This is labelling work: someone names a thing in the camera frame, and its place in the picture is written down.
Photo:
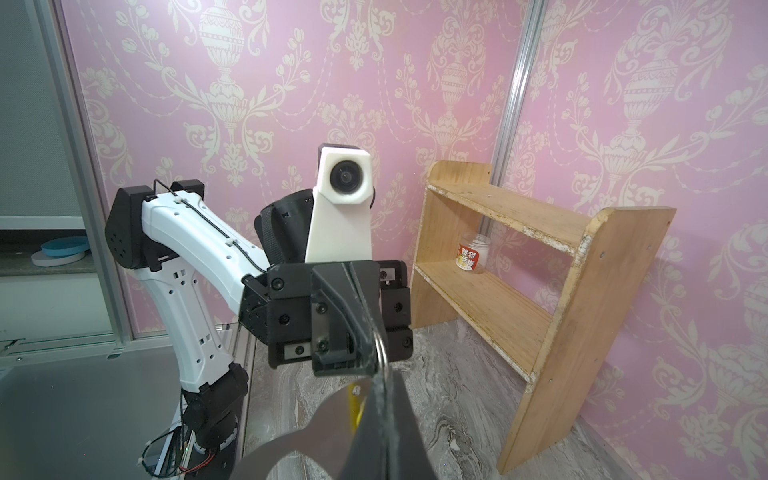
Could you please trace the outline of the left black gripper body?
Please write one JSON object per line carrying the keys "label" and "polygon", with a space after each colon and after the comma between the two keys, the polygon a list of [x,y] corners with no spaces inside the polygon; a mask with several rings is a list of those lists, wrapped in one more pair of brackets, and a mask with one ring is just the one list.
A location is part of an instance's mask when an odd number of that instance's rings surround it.
{"label": "left black gripper body", "polygon": [[[380,305],[388,359],[407,360],[413,353],[407,265],[401,260],[374,262],[380,268]],[[310,275],[315,264],[319,263],[277,264],[258,277],[247,275],[242,280],[239,320],[267,346],[271,368],[311,362]]]}

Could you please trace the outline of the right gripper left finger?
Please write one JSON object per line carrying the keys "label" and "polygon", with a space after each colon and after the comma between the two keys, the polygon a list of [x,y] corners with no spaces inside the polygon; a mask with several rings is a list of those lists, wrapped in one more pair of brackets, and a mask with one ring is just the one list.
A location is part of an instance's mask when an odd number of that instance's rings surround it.
{"label": "right gripper left finger", "polygon": [[372,378],[362,416],[352,442],[342,479],[394,479],[392,420],[394,372],[387,368]]}

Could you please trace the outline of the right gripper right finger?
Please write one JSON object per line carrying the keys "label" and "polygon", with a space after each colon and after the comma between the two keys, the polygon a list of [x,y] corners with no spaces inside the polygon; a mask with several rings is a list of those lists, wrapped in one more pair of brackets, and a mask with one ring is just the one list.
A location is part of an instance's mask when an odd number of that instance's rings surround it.
{"label": "right gripper right finger", "polygon": [[386,378],[386,478],[436,479],[400,372]]}

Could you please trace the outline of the yellow key tag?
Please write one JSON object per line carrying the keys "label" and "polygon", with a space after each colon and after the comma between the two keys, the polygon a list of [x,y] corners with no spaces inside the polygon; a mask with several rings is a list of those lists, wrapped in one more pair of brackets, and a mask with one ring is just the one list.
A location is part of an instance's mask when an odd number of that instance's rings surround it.
{"label": "yellow key tag", "polygon": [[347,387],[349,425],[352,434],[355,434],[359,428],[362,415],[365,408],[367,391],[359,384],[352,384]]}

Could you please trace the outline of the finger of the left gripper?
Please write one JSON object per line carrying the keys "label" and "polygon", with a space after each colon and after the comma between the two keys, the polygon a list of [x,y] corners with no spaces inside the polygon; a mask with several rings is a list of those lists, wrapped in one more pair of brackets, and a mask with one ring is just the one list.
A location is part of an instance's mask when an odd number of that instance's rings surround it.
{"label": "finger of the left gripper", "polygon": [[352,288],[354,346],[360,372],[381,372],[387,364],[386,332],[380,305],[379,265],[374,261],[345,262]]}
{"label": "finger of the left gripper", "polygon": [[352,288],[344,263],[319,263],[311,269],[311,362],[317,377],[374,373],[357,369],[351,327]]}

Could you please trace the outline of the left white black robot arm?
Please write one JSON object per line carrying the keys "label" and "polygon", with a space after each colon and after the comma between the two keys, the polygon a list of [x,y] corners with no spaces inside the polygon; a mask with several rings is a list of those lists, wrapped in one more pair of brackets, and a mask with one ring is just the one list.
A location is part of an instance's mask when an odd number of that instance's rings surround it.
{"label": "left white black robot arm", "polygon": [[252,243],[212,213],[198,180],[125,187],[105,237],[149,291],[171,340],[185,409],[207,454],[234,435],[249,376],[228,353],[202,296],[214,286],[268,349],[271,367],[310,362],[318,376],[365,375],[376,348],[413,353],[407,268],[374,261],[375,192],[349,175],[284,197],[257,216]]}

